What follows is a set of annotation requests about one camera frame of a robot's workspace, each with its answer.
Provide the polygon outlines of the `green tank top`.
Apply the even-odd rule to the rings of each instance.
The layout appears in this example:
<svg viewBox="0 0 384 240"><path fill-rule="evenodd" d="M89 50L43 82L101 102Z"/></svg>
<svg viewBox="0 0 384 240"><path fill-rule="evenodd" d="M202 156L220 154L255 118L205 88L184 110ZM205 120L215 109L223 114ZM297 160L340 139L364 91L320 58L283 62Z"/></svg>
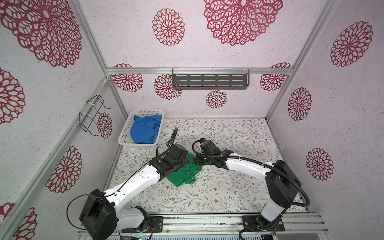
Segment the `green tank top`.
<svg viewBox="0 0 384 240"><path fill-rule="evenodd" d="M175 187L180 187L183 184L193 184L196 181L196 175L203 167L195 164L195 158L194 155L187 154L188 164L167 177Z"/></svg>

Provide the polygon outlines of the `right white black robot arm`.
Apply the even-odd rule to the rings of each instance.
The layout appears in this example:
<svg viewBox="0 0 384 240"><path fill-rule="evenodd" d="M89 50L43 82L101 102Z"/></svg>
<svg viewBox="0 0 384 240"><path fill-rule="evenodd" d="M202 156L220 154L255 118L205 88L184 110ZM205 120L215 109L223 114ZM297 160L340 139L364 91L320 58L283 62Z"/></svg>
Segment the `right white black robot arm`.
<svg viewBox="0 0 384 240"><path fill-rule="evenodd" d="M194 142L192 150L196 154L196 165L240 172L266 184L269 200L259 213L260 224L272 223L296 204L295 198L301 183L284 161L263 163L252 160L231 150L220 150L213 141L206 139Z"/></svg>

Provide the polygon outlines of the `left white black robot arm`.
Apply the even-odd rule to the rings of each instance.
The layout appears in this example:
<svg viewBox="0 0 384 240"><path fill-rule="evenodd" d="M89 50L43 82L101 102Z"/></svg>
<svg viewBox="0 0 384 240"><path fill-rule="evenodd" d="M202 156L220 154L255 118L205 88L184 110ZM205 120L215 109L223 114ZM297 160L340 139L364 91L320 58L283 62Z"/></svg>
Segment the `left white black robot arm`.
<svg viewBox="0 0 384 240"><path fill-rule="evenodd" d="M105 240L116 230L141 226L145 213L138 208L124 211L123 207L146 188L186 166L187 154L182 145L173 144L125 182L104 192L96 189L88 194L79 220L92 239Z"/></svg>

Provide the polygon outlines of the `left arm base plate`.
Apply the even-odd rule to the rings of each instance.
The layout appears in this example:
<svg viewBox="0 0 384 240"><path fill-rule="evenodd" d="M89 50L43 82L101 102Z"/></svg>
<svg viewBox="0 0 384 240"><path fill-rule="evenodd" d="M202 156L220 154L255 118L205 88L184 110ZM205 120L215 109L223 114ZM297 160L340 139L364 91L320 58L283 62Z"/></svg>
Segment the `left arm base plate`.
<svg viewBox="0 0 384 240"><path fill-rule="evenodd" d="M127 228L121 230L122 233L162 233L164 225L163 216L150 216L148 219L145 219L143 223L138 228Z"/></svg>

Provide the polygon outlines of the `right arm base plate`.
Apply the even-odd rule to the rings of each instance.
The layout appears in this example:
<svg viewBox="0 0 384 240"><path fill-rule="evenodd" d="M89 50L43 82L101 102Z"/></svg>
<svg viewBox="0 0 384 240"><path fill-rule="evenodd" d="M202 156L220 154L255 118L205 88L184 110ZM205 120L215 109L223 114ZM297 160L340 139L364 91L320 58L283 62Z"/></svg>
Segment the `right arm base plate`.
<svg viewBox="0 0 384 240"><path fill-rule="evenodd" d="M243 227L246 230L263 227L260 231L285 231L285 226L281 218L278 218L273 225L268 220L264 219L261 215L244 215L242 216L242 221Z"/></svg>

